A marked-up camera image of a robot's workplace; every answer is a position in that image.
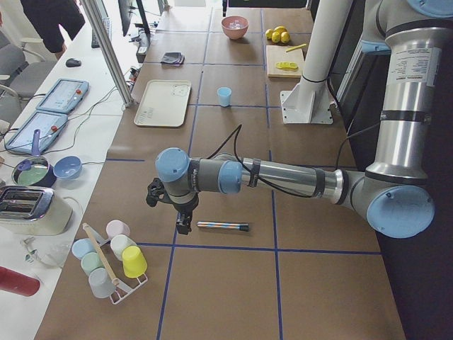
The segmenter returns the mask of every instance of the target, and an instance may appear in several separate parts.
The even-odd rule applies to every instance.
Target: computer mouse
[[[74,59],[74,58],[69,58],[67,61],[66,61],[66,66],[67,67],[78,67],[82,65],[82,62],[78,59]]]

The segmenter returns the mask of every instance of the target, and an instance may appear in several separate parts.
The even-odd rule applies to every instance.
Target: red can
[[[0,290],[23,296],[31,296],[38,289],[40,289],[40,281],[35,278],[0,267]]]

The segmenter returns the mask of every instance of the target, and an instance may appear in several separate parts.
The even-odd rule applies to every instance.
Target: cup
[[[93,295],[99,299],[108,298],[115,292],[115,285],[112,283],[105,268],[97,268],[88,277]]]
[[[113,220],[113,221],[110,221],[109,223],[107,223],[105,230],[107,232],[107,236],[109,239],[112,239],[113,237],[115,237],[116,235],[119,235],[119,234],[123,234],[126,236],[130,235],[129,226],[119,220]]]
[[[125,250],[127,247],[136,245],[137,244],[134,241],[123,234],[116,235],[112,238],[112,241],[110,241],[110,248],[112,249],[116,258],[120,261],[122,261],[123,250]]]
[[[94,246],[92,245],[90,239],[78,239],[74,242],[74,244],[72,244],[71,250],[72,254],[79,260],[82,260],[87,253],[93,253],[96,251],[94,250]]]
[[[147,271],[148,263],[138,246],[129,246],[122,253],[122,269],[128,278],[138,278]]]
[[[220,106],[226,108],[230,104],[231,89],[229,87],[219,87],[217,89],[217,97],[219,98]]]
[[[40,289],[41,283],[35,278],[0,267],[0,290],[23,296],[31,296]]]
[[[90,276],[95,269],[104,267],[98,253],[87,253],[80,261],[80,266],[87,276]]]

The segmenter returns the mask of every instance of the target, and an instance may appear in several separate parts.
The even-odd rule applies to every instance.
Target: white tray
[[[134,118],[138,126],[178,127],[184,123],[191,83],[150,80]]]

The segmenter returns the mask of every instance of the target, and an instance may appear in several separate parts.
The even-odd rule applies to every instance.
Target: silver toaster
[[[15,234],[61,234],[71,214],[71,206],[51,188],[0,188],[0,226]]]

